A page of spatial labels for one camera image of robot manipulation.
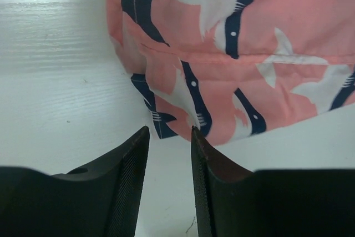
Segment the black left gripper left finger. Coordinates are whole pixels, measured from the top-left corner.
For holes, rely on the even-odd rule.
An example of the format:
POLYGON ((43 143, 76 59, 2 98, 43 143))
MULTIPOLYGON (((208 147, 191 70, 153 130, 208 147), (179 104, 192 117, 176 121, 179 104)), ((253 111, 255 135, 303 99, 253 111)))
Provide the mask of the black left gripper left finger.
POLYGON ((1 235, 134 236, 149 140, 142 127, 66 174, 1 167, 1 235))

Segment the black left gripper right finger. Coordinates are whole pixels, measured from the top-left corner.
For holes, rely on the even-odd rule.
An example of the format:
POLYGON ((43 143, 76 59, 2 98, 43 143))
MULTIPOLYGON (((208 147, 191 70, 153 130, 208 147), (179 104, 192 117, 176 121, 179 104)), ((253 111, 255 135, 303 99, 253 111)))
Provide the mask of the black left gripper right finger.
POLYGON ((191 163, 199 236, 353 236, 353 169, 251 172, 193 127, 191 163))

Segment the pink shark print shorts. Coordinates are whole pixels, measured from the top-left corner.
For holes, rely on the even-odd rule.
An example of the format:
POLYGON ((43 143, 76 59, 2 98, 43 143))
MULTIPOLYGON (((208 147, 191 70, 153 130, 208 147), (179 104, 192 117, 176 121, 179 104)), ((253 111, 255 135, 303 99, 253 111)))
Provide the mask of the pink shark print shorts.
POLYGON ((354 0, 106 0, 156 135, 220 145, 354 103, 354 0))

